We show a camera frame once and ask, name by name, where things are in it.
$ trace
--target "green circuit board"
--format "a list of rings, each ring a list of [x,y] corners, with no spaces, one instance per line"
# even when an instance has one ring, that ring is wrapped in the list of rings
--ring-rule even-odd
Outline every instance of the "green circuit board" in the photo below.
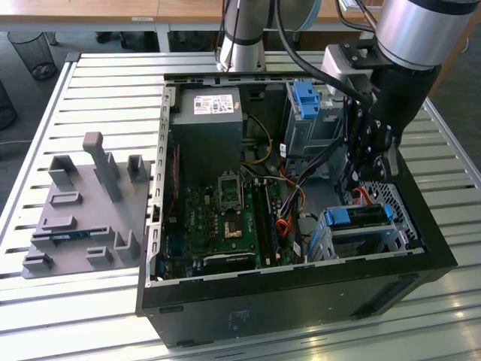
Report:
[[[236,183],[227,184],[223,190],[230,199],[235,199]],[[240,190],[240,210],[222,212],[219,205],[217,185],[189,188],[186,195],[185,233],[183,254],[193,259],[203,255],[221,252],[250,252],[256,254],[256,264],[260,267],[259,245],[256,234],[256,221],[253,210],[251,183],[242,183]],[[281,205],[280,188],[277,182],[269,183],[272,206]],[[283,263],[290,262],[283,252]]]

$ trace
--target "mesh wastebasket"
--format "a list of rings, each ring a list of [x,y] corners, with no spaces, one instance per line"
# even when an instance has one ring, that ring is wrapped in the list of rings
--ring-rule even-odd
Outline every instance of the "mesh wastebasket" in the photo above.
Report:
[[[8,40],[34,79],[49,79],[56,73],[57,67],[43,32],[9,32]]]
[[[8,98],[7,90],[0,81],[0,130],[6,128],[17,118],[14,106]]]

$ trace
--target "label sticker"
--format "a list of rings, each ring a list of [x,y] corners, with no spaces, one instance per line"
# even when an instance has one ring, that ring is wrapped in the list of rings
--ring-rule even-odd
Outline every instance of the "label sticker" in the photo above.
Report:
[[[286,150],[287,150],[286,145],[284,143],[281,143],[280,146],[279,146],[279,151],[280,151],[281,157],[286,158]]]
[[[292,249],[294,250],[295,254],[301,256],[301,246],[299,246],[297,242],[294,242],[294,244],[292,245]]]
[[[234,113],[234,102],[231,95],[196,96],[194,99],[194,114],[226,114]]]
[[[153,17],[132,17],[132,21],[153,21]]]

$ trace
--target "aluminum profile table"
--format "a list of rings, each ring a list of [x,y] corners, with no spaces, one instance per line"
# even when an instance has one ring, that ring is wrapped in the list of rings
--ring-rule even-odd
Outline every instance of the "aluminum profile table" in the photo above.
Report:
[[[304,53],[317,65],[321,53]],[[268,69],[292,71],[284,53]],[[459,267],[379,317],[168,350],[134,315],[138,268],[24,280],[54,154],[91,163],[83,134],[100,131],[115,160],[153,162],[163,74],[215,71],[212,54],[83,54],[65,63],[0,218],[0,359],[452,359],[481,356],[481,177],[427,101],[401,152]]]

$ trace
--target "floor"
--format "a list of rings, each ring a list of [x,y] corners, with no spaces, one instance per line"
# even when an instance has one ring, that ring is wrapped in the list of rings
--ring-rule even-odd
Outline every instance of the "floor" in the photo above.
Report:
[[[57,33],[58,45],[52,47],[53,58],[61,69],[70,52],[121,53],[118,35],[106,44],[97,44],[93,33]],[[447,75],[437,95],[432,99],[451,130],[471,157],[481,168],[481,27],[470,39],[469,50],[462,54]],[[4,144],[6,141],[31,140],[40,122],[50,94],[56,84],[54,78],[37,82],[27,72],[20,58],[0,32],[0,80],[5,85],[18,113],[18,120],[0,131],[0,212],[7,201],[23,159],[29,149],[28,143]]]

